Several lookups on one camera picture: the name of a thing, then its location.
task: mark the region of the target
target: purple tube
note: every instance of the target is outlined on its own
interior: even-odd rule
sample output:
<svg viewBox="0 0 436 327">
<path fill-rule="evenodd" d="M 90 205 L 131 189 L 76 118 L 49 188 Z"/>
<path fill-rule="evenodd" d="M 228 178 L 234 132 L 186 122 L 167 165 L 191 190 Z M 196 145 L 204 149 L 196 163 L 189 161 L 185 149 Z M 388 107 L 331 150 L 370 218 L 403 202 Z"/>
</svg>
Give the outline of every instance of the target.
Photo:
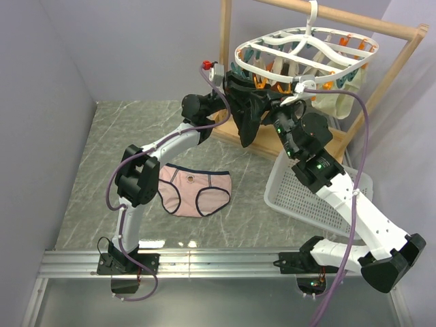
<svg viewBox="0 0 436 327">
<path fill-rule="evenodd" d="M 365 159 L 367 158 L 367 152 L 368 152 L 368 141 L 369 141 L 369 116 L 368 116 L 368 110 L 367 107 L 365 106 L 365 103 L 363 102 L 362 98 L 359 97 L 357 94 L 353 93 L 353 92 L 349 92 L 346 90 L 312 90 L 312 89 L 305 89 L 305 92 L 308 93 L 340 93 L 340 94 L 345 94 L 345 95 L 350 95 L 352 97 L 354 97 L 358 103 L 360 104 L 360 106 L 362 107 L 362 112 L 363 112 L 363 116 L 364 116 L 364 122 L 365 122 L 365 133 L 364 133 L 364 143 L 363 143 L 363 154 L 362 154 L 362 159 L 360 160 L 360 164 L 359 164 L 359 168 L 357 171 L 357 175 L 356 175 L 356 179 L 354 180 L 354 187 L 353 190 L 357 189 L 358 185 L 359 185 L 359 181 L 360 181 L 360 176 L 362 176 L 362 171 L 363 171 L 363 166 L 365 163 Z M 349 232 L 349 239 L 348 239 L 348 244 L 347 244 L 347 248 L 345 250 L 345 254 L 343 256 L 341 265 L 339 266 L 338 272 L 336 274 L 336 277 L 334 278 L 334 281 L 332 283 L 332 286 L 330 287 L 330 289 L 328 290 L 328 293 L 326 294 L 326 296 L 323 298 L 321 304 L 319 305 L 319 307 L 317 308 L 316 312 L 314 313 L 312 319 L 311 319 L 311 323 L 310 326 L 311 327 L 315 327 L 319 324 L 323 314 L 326 312 L 327 310 L 327 306 L 329 305 L 332 296 L 334 294 L 334 291 L 336 290 L 336 287 L 342 282 L 345 274 L 345 265 L 347 264 L 347 260 L 349 257 L 349 253 L 352 250 L 352 245 L 353 245 L 353 240 L 354 240 L 354 234 L 356 233 L 356 218 L 357 216 L 357 212 L 356 212 L 356 196 L 353 196 L 352 199 L 352 225 L 351 225 L 351 230 Z"/>
<path fill-rule="evenodd" d="M 230 105 L 227 101 L 227 99 L 225 98 L 224 94 L 209 80 L 208 76 L 206 76 L 206 74 L 203 72 L 203 68 L 204 66 L 201 65 L 200 66 L 200 74 L 201 76 L 204 78 L 204 80 L 212 87 L 212 89 L 218 94 L 218 96 L 223 100 L 225 108 L 227 109 L 227 115 L 225 116 L 223 121 L 220 121 L 219 123 L 215 123 L 212 125 L 207 125 L 207 126 L 199 126 L 199 127 L 191 127 L 191 128 L 187 128 L 184 129 L 183 131 L 181 131 L 181 134 L 186 133 L 188 131 L 199 131 L 201 129 L 208 129 L 208 128 L 214 128 L 214 127 L 218 127 L 220 125 L 223 125 L 225 122 L 227 122 L 230 118 L 231 112 L 230 112 Z M 168 140 L 172 139 L 175 136 L 178 136 L 179 133 L 173 133 L 170 134 L 169 136 L 167 136 L 166 138 L 164 138 L 161 142 L 156 144 L 156 147 L 159 148 L 162 145 L 164 145 Z M 118 167 L 116 167 L 116 169 L 114 170 L 114 172 L 112 173 L 110 179 L 109 179 L 109 183 L 108 186 L 106 188 L 106 205 L 108 206 L 108 208 L 111 211 L 118 211 L 120 209 L 123 210 L 122 214 L 121 214 L 121 218 L 120 218 L 120 229 L 118 231 L 118 235 L 122 235 L 122 231 L 123 231 L 123 226 L 124 226 L 124 220 L 125 220 L 125 209 L 127 209 L 126 205 L 124 204 L 120 204 L 119 206 L 113 206 L 110 203 L 110 186 L 112 185 L 112 182 L 115 179 L 116 174 L 118 174 L 119 170 L 128 162 L 131 162 L 132 160 L 139 158 L 143 155 L 146 155 L 148 153 L 150 153 L 151 151 L 154 151 L 154 149 L 149 149 L 147 151 L 138 153 L 136 155 L 132 155 L 131 157 L 128 157 L 126 160 L 122 161 Z M 139 266 L 141 269 L 144 269 L 145 271 L 147 271 L 149 274 L 151 274 L 153 276 L 153 278 L 155 279 L 155 286 L 154 288 L 151 290 L 151 292 L 149 292 L 147 295 L 141 296 L 140 298 L 124 298 L 120 295 L 116 295 L 117 298 L 120 298 L 124 301 L 129 301 L 129 302 L 136 302 L 136 301 L 141 301 L 141 300 L 145 300 L 146 298 L 149 298 L 150 296 L 153 295 L 153 293 L 156 292 L 157 289 L 157 285 L 159 283 L 156 274 L 149 268 L 147 268 L 146 266 L 144 266 L 143 264 L 141 264 L 140 262 L 136 261 L 135 259 L 133 259 L 124 249 L 123 247 L 123 242 L 121 241 L 121 238 L 118 239 L 118 244 L 120 247 L 121 252 L 123 253 L 123 255 L 130 260 L 131 262 L 133 262 L 134 264 L 136 264 L 137 266 Z"/>
</svg>

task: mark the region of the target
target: wooden drying rack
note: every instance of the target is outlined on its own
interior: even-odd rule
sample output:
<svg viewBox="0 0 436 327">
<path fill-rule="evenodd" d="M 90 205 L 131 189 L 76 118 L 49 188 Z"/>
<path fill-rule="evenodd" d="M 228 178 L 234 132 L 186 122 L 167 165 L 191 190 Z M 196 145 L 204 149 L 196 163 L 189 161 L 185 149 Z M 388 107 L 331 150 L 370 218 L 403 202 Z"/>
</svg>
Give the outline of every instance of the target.
<svg viewBox="0 0 436 327">
<path fill-rule="evenodd" d="M 254 0 L 257 2 L 282 7 L 295 12 L 309 15 L 311 12 L 311 4 L 301 0 Z M 230 38 L 230 21 L 232 17 L 232 0 L 221 0 L 221 34 L 220 34 L 220 51 L 219 62 L 224 64 L 225 71 L 228 70 L 229 61 L 229 38 Z M 374 93 L 367 101 L 368 113 L 374 111 L 376 105 L 380 102 L 392 81 L 399 74 L 403 66 L 409 60 L 410 56 L 414 53 L 422 39 L 424 39 L 429 26 L 421 24 L 417 28 L 405 25 L 395 24 L 393 22 L 385 22 L 380 19 L 361 16 L 351 12 L 344 12 L 323 5 L 318 6 L 319 18 L 325 18 L 334 22 L 341 22 L 367 31 L 373 31 L 384 35 L 389 35 L 402 40 L 406 40 L 406 44 L 400 51 L 388 72 L 375 89 Z M 225 116 L 225 110 L 218 112 L 215 115 L 216 122 L 221 121 Z M 327 144 L 326 150 L 333 155 L 339 162 L 342 162 L 345 148 L 356 135 L 359 128 L 364 122 L 363 114 L 360 113 L 353 125 L 347 132 L 339 131 L 337 129 L 330 129 L 333 134 L 333 140 Z M 233 120 L 214 128 L 214 137 L 235 144 L 240 144 L 238 129 Z M 263 126 L 259 128 L 256 139 L 249 146 L 249 148 L 259 155 L 275 159 L 282 151 L 283 146 L 280 139 L 272 126 Z"/>
</svg>

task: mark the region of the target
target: wooden rack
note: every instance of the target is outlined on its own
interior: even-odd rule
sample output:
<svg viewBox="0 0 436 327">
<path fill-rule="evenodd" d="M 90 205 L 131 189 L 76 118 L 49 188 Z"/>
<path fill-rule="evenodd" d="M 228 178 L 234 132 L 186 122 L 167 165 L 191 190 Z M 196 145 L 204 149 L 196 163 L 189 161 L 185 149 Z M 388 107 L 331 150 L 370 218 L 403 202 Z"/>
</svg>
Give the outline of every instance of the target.
<svg viewBox="0 0 436 327">
<path fill-rule="evenodd" d="M 257 2 L 282 7 L 295 12 L 309 15 L 311 12 L 311 4 L 302 0 L 254 0 Z M 224 64 L 225 70 L 228 70 L 229 60 L 229 38 L 230 38 L 230 23 L 232 17 L 232 0 L 221 0 L 221 35 L 220 35 L 220 51 L 219 62 Z M 374 111 L 376 105 L 380 102 L 388 87 L 392 84 L 393 80 L 399 74 L 403 66 L 409 60 L 410 56 L 414 53 L 422 39 L 424 39 L 429 26 L 420 24 L 418 27 L 409 27 L 405 25 L 395 24 L 393 22 L 386 22 L 380 19 L 361 16 L 351 12 L 344 12 L 342 10 L 318 6 L 319 18 L 325 18 L 335 22 L 341 22 L 367 31 L 373 31 L 384 35 L 389 35 L 402 40 L 406 40 L 403 49 L 397 55 L 396 59 L 390 66 L 388 72 L 375 89 L 374 93 L 369 97 L 366 105 L 368 113 Z M 216 121 L 221 121 L 225 116 L 225 110 L 218 112 L 215 116 Z M 333 133 L 333 140 L 327 144 L 326 150 L 333 155 L 339 162 L 342 162 L 345 148 L 352 141 L 360 127 L 364 122 L 363 114 L 360 113 L 353 125 L 347 132 L 339 131 L 337 129 L 330 129 Z M 213 135 L 221 140 L 240 144 L 238 130 L 234 121 L 214 128 Z M 279 138 L 272 126 L 261 126 L 256 139 L 249 146 L 249 148 L 266 157 L 274 158 L 283 149 Z"/>
</svg>

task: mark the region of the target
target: gray wall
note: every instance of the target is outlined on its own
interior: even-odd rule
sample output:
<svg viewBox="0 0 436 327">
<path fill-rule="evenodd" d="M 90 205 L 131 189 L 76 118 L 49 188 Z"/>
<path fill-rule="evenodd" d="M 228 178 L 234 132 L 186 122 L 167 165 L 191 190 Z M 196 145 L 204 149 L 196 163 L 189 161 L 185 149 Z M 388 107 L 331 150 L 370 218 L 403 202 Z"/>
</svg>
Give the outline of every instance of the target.
<svg viewBox="0 0 436 327">
<path fill-rule="evenodd" d="M 374 180 L 376 205 L 396 224 L 427 241 L 418 263 L 401 282 L 415 326 L 434 326 L 436 274 L 436 4 L 433 0 L 392 0 L 384 19 L 418 26 L 430 24 L 429 34 L 371 116 L 370 151 L 364 171 Z M 379 80 L 404 42 L 374 35 L 380 55 L 371 64 L 368 83 Z M 363 92 L 368 97 L 369 90 Z M 352 157 L 360 160 L 362 138 Z"/>
<path fill-rule="evenodd" d="M 36 0 L 0 1 L 0 317 L 18 326 L 55 244 L 95 104 Z"/>
<path fill-rule="evenodd" d="M 220 0 L 41 2 L 94 99 L 182 99 L 188 93 L 208 92 L 198 67 L 219 56 Z M 376 18 L 383 16 L 389 2 L 320 1 Z M 233 3 L 232 51 L 270 31 L 305 26 L 305 15 L 296 12 L 252 0 Z M 317 25 L 341 28 L 322 19 Z"/>
</svg>

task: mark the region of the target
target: black cable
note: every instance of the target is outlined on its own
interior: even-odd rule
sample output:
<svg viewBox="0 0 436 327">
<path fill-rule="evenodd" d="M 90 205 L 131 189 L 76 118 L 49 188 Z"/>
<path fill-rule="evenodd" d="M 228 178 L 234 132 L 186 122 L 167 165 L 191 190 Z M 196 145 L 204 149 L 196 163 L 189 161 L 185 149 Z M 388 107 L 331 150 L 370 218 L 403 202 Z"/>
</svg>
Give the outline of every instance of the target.
<svg viewBox="0 0 436 327">
<path fill-rule="evenodd" d="M 98 239 L 98 241 L 97 241 L 97 251 L 98 251 L 98 253 L 100 253 L 100 257 L 101 257 L 101 258 L 102 258 L 102 252 L 100 251 L 99 244 L 100 244 L 100 241 L 101 241 L 103 238 L 105 238 L 106 240 L 108 240 L 108 242 L 110 243 L 110 239 L 107 238 L 106 236 L 102 236 L 102 237 L 100 237 L 100 238 Z"/>
</svg>

